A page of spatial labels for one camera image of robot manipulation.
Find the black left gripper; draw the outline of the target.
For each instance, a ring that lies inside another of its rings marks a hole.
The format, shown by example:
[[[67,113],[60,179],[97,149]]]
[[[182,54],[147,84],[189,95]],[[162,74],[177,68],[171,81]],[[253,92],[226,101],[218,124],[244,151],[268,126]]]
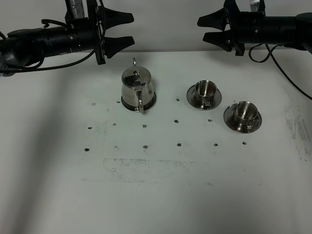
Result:
[[[105,31],[112,27],[134,22],[131,13],[124,13],[104,7],[103,1],[87,1],[86,22],[66,24],[72,53],[91,50],[99,65],[105,64],[104,55],[110,59],[123,49],[135,44],[132,36],[109,38]]]

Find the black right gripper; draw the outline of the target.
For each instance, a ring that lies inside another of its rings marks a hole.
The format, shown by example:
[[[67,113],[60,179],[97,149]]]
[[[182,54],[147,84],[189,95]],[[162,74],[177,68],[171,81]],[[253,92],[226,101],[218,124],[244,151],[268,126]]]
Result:
[[[252,30],[259,29],[256,24],[265,17],[263,0],[251,0],[249,3],[251,11],[242,12],[239,10],[236,1],[226,0],[222,9],[200,17],[197,22],[199,27],[210,27],[222,31],[205,33],[203,41],[227,52],[231,52],[234,48],[237,56],[243,56],[245,43],[251,43],[255,34]],[[225,31],[227,24],[230,26],[229,31]]]

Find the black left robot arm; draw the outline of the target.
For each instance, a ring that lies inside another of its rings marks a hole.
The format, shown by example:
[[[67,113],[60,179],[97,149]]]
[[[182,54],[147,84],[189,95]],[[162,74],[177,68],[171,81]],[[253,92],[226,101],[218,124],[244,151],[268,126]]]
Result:
[[[95,56],[97,64],[105,64],[123,49],[134,45],[133,37],[110,38],[106,30],[134,22],[131,13],[104,7],[102,1],[87,1],[87,14],[80,0],[66,1],[65,22],[42,19],[42,27],[22,29],[0,35],[0,74],[56,70],[71,67]],[[65,65],[42,67],[45,58],[90,51],[86,57]]]

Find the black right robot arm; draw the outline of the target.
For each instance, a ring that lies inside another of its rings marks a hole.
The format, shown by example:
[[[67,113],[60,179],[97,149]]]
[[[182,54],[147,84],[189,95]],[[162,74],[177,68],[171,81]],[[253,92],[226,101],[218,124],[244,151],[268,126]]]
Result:
[[[312,15],[268,17],[262,0],[250,1],[251,11],[242,12],[234,0],[224,2],[223,8],[198,19],[199,27],[218,29],[205,33],[203,41],[227,52],[235,50],[243,56],[245,44],[281,45],[301,51],[312,50]]]

